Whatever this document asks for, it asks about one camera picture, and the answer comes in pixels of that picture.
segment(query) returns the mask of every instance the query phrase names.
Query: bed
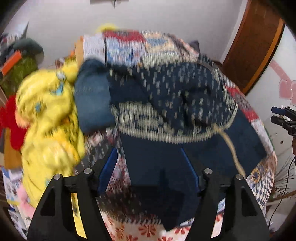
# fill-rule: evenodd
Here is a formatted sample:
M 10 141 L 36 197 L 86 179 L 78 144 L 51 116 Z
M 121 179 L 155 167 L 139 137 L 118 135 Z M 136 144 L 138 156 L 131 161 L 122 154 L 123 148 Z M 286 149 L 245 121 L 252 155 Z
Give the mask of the bed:
M 144 48 L 135 44 L 136 41 L 143 43 L 146 41 L 148 42 L 148 40 L 149 46 L 146 45 Z M 104 61 L 108 59 L 108 63 L 110 64 L 120 63 L 126 66 L 132 66 L 138 63 L 141 63 L 144 66 L 152 66 L 155 64 L 161 65 L 165 64 L 167 61 L 196 62 L 202 58 L 200 53 L 195 51 L 195 49 L 186 44 L 183 40 L 170 34 L 162 34 L 152 31 L 127 32 L 107 30 L 104 35 L 98 33 L 94 36 L 84 36 L 76 42 L 75 46 L 75 56 L 58 59 L 56 61 L 57 68 L 61 67 L 71 58 L 76 58 L 79 65 L 86 59 L 96 58 Z M 214 63 L 210 61 L 209 63 L 212 69 L 215 70 L 217 68 Z M 236 101 L 239 111 L 243 113 L 248 123 L 255 130 L 263 145 L 264 151 L 266 152 L 266 156 L 258 162 L 256 167 L 246 178 L 263 214 L 266 215 L 265 205 L 273 186 L 277 157 L 269 136 L 258 115 L 248 104 L 242 92 L 228 78 L 224 78 L 225 89 Z M 101 159 L 104 155 L 104 148 L 108 145 L 115 144 L 120 155 L 118 155 L 116 167 L 107 188 L 107 194 L 109 195 L 123 193 L 130 185 L 125 154 L 122 150 L 122 143 L 120 142 L 120 139 L 118 139 L 118 136 L 117 128 L 107 128 L 105 130 L 96 131 L 92 135 L 88 135 L 85 141 L 86 156 L 82 159 L 81 163 L 74 168 L 74 173 L 77 174 L 85 167 L 92 167 L 94 162 Z M 9 170 L 4 170 L 3 172 L 6 198 L 11 208 L 10 215 L 15 227 L 25 238 L 31 218 L 25 214 L 26 212 L 24 210 L 22 210 L 22 207 L 19 205 L 21 201 L 16 195 L 16 189 L 19 186 L 21 176 L 21 171 L 11 173 Z M 110 197 L 106 198 L 105 202 L 110 202 Z M 99 207 L 107 230 L 113 241 L 121 239 L 127 239 L 128 241 L 146 239 L 154 239 L 158 241 L 184 240 L 194 220 L 192 218 L 177 225 L 175 228 L 166 231 L 160 219 L 153 215 L 148 218 L 147 215 L 145 217 L 141 215 L 137 217 L 126 215 L 120 216 L 118 210 L 116 212 L 112 212 L 110 209 L 103 210 L 102 205 L 100 206 L 100 204 Z M 219 203 L 212 237 L 215 237 L 220 233 L 224 207 L 225 199 L 221 200 Z

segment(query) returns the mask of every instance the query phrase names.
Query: brown wooden door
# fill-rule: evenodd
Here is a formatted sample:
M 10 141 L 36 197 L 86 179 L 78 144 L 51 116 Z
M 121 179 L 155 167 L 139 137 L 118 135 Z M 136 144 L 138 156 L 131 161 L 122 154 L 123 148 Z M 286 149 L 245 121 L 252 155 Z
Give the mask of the brown wooden door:
M 259 0 L 249 0 L 223 73 L 246 94 L 271 60 L 284 24 L 277 13 Z

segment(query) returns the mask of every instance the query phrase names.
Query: pink cloth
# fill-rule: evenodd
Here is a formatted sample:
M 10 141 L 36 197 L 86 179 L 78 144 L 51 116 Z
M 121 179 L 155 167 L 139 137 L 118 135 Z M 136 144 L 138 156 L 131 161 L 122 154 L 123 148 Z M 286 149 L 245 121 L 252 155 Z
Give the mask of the pink cloth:
M 20 200 L 20 208 L 22 212 L 24 213 L 24 215 L 32 219 L 35 212 L 35 208 L 28 203 L 29 197 L 23 184 L 21 184 L 20 187 L 18 188 L 17 196 L 19 197 L 19 200 Z

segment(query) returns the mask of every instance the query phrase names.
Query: green cloth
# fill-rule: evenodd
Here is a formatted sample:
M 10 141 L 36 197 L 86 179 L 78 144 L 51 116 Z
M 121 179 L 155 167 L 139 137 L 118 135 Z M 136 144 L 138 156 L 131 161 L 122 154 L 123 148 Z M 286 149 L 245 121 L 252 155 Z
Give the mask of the green cloth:
M 36 60 L 32 57 L 25 57 L 18 61 L 0 82 L 5 95 L 9 97 L 15 94 L 22 80 L 37 69 Z

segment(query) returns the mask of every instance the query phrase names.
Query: pile of clothes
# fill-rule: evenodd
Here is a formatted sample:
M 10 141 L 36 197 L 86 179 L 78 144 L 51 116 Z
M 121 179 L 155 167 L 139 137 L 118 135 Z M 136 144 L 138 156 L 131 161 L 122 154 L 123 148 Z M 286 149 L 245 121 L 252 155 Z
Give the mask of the pile of clothes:
M 24 204 L 23 211 L 30 218 L 52 176 L 73 175 L 85 154 L 73 98 L 77 72 L 75 61 L 57 71 L 36 71 L 0 109 L 4 167 L 23 168 L 17 205 Z
M 262 144 L 270 140 L 251 124 L 258 116 L 209 58 L 153 31 L 107 29 L 82 41 L 76 60 L 30 74 L 3 110 L 13 119 L 11 141 L 23 133 L 24 205 L 36 208 L 54 174 L 91 168 L 114 146 L 97 198 L 111 238 L 159 233 L 159 240 L 183 240 L 174 235 L 190 229 L 200 201 L 194 160 L 225 177 L 241 173 L 254 192 L 274 175 L 273 148 Z M 265 182 L 263 206 L 272 182 Z M 85 237 L 76 195 L 72 208 Z

